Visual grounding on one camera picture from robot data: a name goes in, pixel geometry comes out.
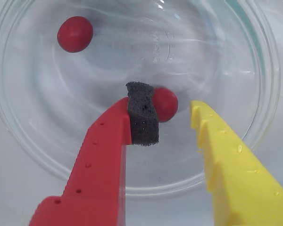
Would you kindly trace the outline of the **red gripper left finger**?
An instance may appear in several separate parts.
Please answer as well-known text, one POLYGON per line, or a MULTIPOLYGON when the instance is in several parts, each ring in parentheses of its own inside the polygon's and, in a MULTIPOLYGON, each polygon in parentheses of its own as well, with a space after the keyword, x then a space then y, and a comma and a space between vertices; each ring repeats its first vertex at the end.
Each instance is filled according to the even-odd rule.
POLYGON ((63 194, 45 198, 30 225, 125 225, 126 147, 158 142, 154 87, 142 82, 126 87, 128 96, 87 130, 63 194))

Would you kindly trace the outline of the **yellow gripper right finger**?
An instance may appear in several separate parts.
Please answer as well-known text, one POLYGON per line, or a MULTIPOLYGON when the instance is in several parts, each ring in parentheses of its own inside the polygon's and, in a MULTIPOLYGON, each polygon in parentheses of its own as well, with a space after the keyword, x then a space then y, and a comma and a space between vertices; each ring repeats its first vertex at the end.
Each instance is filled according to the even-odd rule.
POLYGON ((216 226, 283 226, 283 187, 206 103, 191 101, 216 226))

